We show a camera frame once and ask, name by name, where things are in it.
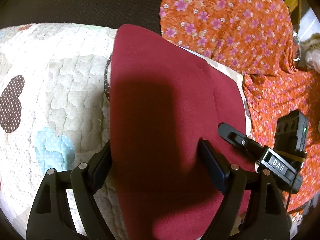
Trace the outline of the dark red fleece garment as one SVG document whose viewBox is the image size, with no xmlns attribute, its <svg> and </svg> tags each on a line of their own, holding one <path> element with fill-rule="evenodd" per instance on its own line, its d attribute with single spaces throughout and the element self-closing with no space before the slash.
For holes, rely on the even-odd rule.
<svg viewBox="0 0 320 240">
<path fill-rule="evenodd" d="M 254 163 L 218 134 L 246 131 L 236 82 L 203 58 L 135 25 L 121 26 L 111 61 L 114 182 L 130 239 L 197 239 L 222 194 L 197 159 L 209 140 L 230 163 Z"/>
</svg>

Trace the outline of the patchwork quilted bed cover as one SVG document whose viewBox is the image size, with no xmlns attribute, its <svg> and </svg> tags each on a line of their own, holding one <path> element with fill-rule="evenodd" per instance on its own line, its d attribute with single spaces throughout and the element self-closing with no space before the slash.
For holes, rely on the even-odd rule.
<svg viewBox="0 0 320 240">
<path fill-rule="evenodd" d="M 116 33 L 69 23 L 1 30 L 1 210 L 22 237 L 45 172 L 73 168 L 109 138 Z"/>
</svg>

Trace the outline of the orange floral fabric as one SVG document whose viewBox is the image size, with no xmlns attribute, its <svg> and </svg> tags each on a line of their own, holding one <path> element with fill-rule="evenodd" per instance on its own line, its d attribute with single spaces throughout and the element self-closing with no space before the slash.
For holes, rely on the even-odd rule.
<svg viewBox="0 0 320 240">
<path fill-rule="evenodd" d="M 283 0 L 162 0 L 162 36 L 244 76 L 251 136 L 273 146 L 277 120 L 298 109 L 309 119 L 301 207 L 319 191 L 319 74 L 295 67 L 297 46 Z"/>
</svg>

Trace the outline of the black cushion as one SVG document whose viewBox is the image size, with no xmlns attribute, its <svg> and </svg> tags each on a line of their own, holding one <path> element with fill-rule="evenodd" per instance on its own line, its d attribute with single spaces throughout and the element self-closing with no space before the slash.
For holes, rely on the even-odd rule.
<svg viewBox="0 0 320 240">
<path fill-rule="evenodd" d="M 160 34 L 161 0 L 1 0 L 1 28 L 79 23 L 117 29 L 125 23 Z"/>
</svg>

